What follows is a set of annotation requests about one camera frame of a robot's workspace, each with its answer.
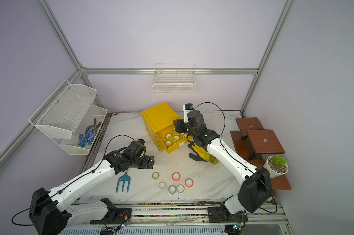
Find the white wire basket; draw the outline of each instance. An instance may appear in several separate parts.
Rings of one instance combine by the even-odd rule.
[[[73,134],[72,138],[63,139],[62,142],[59,144],[59,146],[63,148],[70,155],[88,155],[92,148],[93,143],[95,143],[100,128],[103,125],[107,112],[108,112],[107,109],[103,109],[98,106],[91,105],[86,115],[82,118],[79,126],[76,128],[76,132]],[[95,119],[97,125],[100,122],[101,124],[97,129],[94,140],[89,146],[85,146],[85,147],[79,146],[78,143],[79,143],[80,135],[85,134],[87,127],[94,125]]]
[[[39,109],[30,117],[29,122],[49,138],[72,138],[83,116],[93,103],[97,90],[81,84],[70,84],[65,80],[61,86],[66,86],[52,105],[39,118],[35,116]]]
[[[194,64],[155,64],[154,94],[194,94]]]

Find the white tabletop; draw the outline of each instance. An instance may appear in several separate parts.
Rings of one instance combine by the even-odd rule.
[[[180,117],[183,115],[182,112],[178,112],[178,114]],[[221,111],[208,111],[202,112],[202,114],[207,128],[221,134],[224,125]],[[240,118],[241,114],[239,111],[224,111],[224,114],[226,127],[222,138],[229,147],[234,149],[230,130],[239,130],[235,119]],[[170,154],[165,150],[159,151],[147,134],[141,113],[113,114],[95,163],[103,158],[104,150],[109,140],[121,134],[131,136],[136,140],[144,139],[146,155],[153,155],[155,159],[153,169],[130,168],[128,175],[131,177],[131,182],[128,193],[126,192],[127,184],[124,187],[124,192],[121,191],[122,183],[120,183],[118,193],[116,193],[118,178],[124,175],[124,172],[120,172],[82,195],[79,200],[80,203],[96,202],[102,198],[109,198],[113,203],[222,201],[231,195],[237,194],[240,190],[240,184],[236,181],[236,178],[221,162],[213,165],[210,162],[192,160],[189,157],[189,153],[193,153],[193,151],[187,144]],[[130,138],[125,136],[117,137],[110,142],[106,153],[127,147],[131,141]],[[158,180],[152,179],[152,173],[154,172],[160,174]],[[174,172],[179,172],[181,175],[181,179],[178,182],[172,180]],[[187,188],[184,185],[187,178],[191,178],[194,181],[193,187]],[[167,186],[164,190],[159,189],[160,182],[166,183]],[[179,184],[184,185],[185,191],[170,195],[168,187],[170,185],[177,187]]]

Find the succulent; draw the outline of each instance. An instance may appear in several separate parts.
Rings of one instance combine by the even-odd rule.
[[[280,165],[280,166],[284,166],[287,163],[287,161],[284,158],[280,157],[279,155],[274,155],[269,160],[275,163],[276,165]]]

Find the garden fork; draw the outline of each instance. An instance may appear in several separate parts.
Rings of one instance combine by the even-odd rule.
[[[116,193],[118,192],[118,185],[119,183],[122,181],[122,191],[124,191],[124,186],[125,186],[125,182],[127,181],[127,192],[129,192],[129,186],[130,186],[130,176],[127,175],[128,170],[125,171],[125,174],[123,176],[121,176],[120,178],[118,178],[118,182],[117,182],[117,187],[116,187]]]

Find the aluminum frame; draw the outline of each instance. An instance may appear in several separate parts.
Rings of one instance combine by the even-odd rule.
[[[283,10],[279,16],[279,19],[276,22],[276,26],[275,26],[274,31],[271,35],[271,38],[268,42],[266,50],[263,54],[262,59],[260,60],[260,63],[258,66],[258,74],[254,75],[253,81],[251,82],[251,85],[250,85],[249,90],[246,94],[245,100],[241,106],[240,113],[242,116],[244,115],[246,107],[249,104],[250,98],[254,93],[255,87],[257,86],[257,84],[259,82],[259,79],[264,71],[264,68],[268,62],[268,59],[271,56],[272,50],[274,49],[275,44],[276,44],[276,42],[280,36],[280,33],[283,29],[283,25],[284,25],[285,21],[287,20],[290,12],[292,11],[292,7],[294,5],[294,2],[295,2],[295,0],[287,0],[284,4]]]
[[[67,79],[70,83],[73,83],[77,78],[80,77],[80,72],[77,70]],[[38,114],[34,115],[34,120],[37,120],[43,112],[55,101],[55,99],[61,94],[65,89],[64,86],[60,86],[56,89],[52,95],[48,97],[46,101],[41,105],[41,109]],[[32,135],[32,132],[36,130],[34,125],[29,121],[27,124],[20,130],[20,132],[10,141],[10,143],[2,150],[0,153],[0,172],[7,166],[10,160],[15,156],[15,154],[20,150],[23,144],[26,143],[29,136]]]
[[[84,85],[92,87],[90,80],[88,79],[89,74],[154,74],[154,68],[84,68],[79,62],[76,54],[74,53],[70,43],[68,42],[64,32],[62,31],[61,26],[59,25],[56,17],[54,16],[48,2],[46,0],[35,0],[41,11],[43,12],[46,20],[51,26],[53,32],[57,36],[57,39],[61,43],[63,49],[65,50],[67,56],[71,60],[76,71],[68,79],[69,82],[74,82],[76,78],[81,78]],[[241,106],[241,115],[244,114],[245,109],[249,103],[249,100],[254,92],[256,85],[259,82],[259,79],[262,75],[265,65],[270,57],[270,54],[276,44],[276,41],[282,30],[282,26],[285,23],[289,13],[292,10],[295,0],[286,0],[282,12],[279,16],[273,34],[269,40],[267,48],[263,54],[261,62],[259,63],[258,68],[196,68],[195,74],[252,74],[254,75],[253,81],[249,87],[245,100]],[[61,91],[55,91],[43,104],[47,107],[50,105],[50,102],[53,101],[55,95]],[[103,104],[97,96],[95,99],[97,106],[103,108]],[[29,122],[22,128],[22,130],[11,140],[11,142],[5,147],[4,150],[0,153],[0,172],[8,164],[11,158],[15,153],[22,147],[26,142],[27,138],[32,134],[34,130]]]
[[[83,74],[154,74],[155,68],[83,68]],[[194,74],[258,74],[257,68],[194,68]]]

